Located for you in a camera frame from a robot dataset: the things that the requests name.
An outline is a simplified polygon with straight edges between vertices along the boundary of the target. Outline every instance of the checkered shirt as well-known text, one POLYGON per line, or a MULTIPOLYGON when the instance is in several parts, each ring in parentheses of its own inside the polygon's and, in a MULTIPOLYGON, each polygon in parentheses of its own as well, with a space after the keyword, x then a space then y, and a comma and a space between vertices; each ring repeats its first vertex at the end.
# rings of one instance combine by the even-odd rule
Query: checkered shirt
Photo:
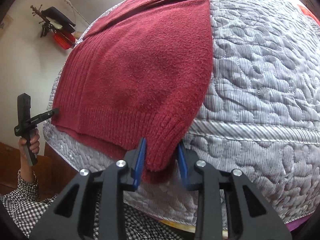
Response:
MULTIPOLYGON (((27 236, 56 197, 39 200, 38 182, 27 183, 18 172, 18 188, 7 195, 0 195, 4 207, 18 228, 27 236)), ((124 204, 127 239, 130 240, 182 240, 169 228, 124 204)), ((99 236, 99 203, 96 204, 93 238, 99 236)))

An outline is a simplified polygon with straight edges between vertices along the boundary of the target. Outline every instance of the red fabric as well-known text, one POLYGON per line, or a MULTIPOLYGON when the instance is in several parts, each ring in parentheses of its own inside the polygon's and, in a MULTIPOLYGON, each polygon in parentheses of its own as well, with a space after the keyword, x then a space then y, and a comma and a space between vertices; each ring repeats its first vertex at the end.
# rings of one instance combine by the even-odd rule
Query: red fabric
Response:
POLYGON ((310 12, 310 10, 308 8, 306 8, 302 5, 299 5, 299 4, 298 4, 298 6, 304 15, 307 15, 307 16, 310 16, 311 18, 313 18, 317 22, 317 24, 320 26, 320 21, 317 19, 317 17, 312 12, 310 12))
POLYGON ((52 123, 115 159, 146 137, 142 179, 163 182, 211 72, 209 0, 127 0, 69 55, 52 123))

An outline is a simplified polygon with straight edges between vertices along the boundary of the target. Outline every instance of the bed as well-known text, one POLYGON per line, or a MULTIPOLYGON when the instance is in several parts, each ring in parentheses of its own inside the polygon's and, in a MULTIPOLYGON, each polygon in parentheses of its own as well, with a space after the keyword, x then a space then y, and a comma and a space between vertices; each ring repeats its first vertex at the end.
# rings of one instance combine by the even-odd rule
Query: bed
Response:
MULTIPOLYGON (((241 169, 285 223, 305 217, 320 202, 320 26, 292 0, 210 0, 210 15, 214 69, 184 143, 219 170, 241 169)), ((114 161, 50 120, 43 130, 78 171, 114 161)), ((175 169, 165 184, 142 183, 124 200, 159 219, 195 225, 197 194, 182 190, 179 176, 175 169)), ((221 203, 226 228, 223 193, 221 203)))

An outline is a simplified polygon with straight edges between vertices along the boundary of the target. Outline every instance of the black gripper frame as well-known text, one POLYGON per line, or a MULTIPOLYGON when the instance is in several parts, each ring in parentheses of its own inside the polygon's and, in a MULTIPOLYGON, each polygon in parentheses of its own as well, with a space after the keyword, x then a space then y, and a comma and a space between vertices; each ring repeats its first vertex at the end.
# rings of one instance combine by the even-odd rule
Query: black gripper frame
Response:
POLYGON ((292 239, 278 214, 241 170, 219 171, 199 160, 197 153, 186 149, 182 141, 176 151, 184 186, 199 192, 194 239, 222 239, 220 189, 227 208, 228 239, 292 239))
POLYGON ((99 240, 126 240, 123 191, 140 183, 146 139, 123 160, 103 171, 82 169, 43 214, 29 240, 93 240, 95 211, 99 210, 99 240))
POLYGON ((14 134, 16 136, 21 136, 27 140, 27 143, 24 146, 24 150, 27 157, 27 162, 29 166, 37 164, 38 160, 35 155, 30 150, 30 140, 35 135, 34 129, 37 127, 37 124, 51 118, 54 114, 57 114, 59 110, 53 109, 47 111, 43 114, 38 114, 35 117, 30 117, 30 108, 31 108, 31 97, 26 93, 23 93, 18 96, 18 125, 14 128, 14 134))

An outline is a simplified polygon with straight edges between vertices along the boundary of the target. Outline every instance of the quilted bedspread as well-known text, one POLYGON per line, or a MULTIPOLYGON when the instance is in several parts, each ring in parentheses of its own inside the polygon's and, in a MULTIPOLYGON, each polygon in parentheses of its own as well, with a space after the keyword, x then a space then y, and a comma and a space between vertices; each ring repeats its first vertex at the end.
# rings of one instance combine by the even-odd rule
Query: quilted bedspread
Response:
MULTIPOLYGON (((185 145, 217 169, 241 169, 284 222, 308 215, 320 202, 320 27, 288 0, 210 1, 214 68, 185 145)), ((77 170, 112 162, 50 120, 44 135, 77 170)), ((182 189, 177 169, 168 183, 142 183, 124 199, 162 219, 196 222, 197 194, 182 189)))

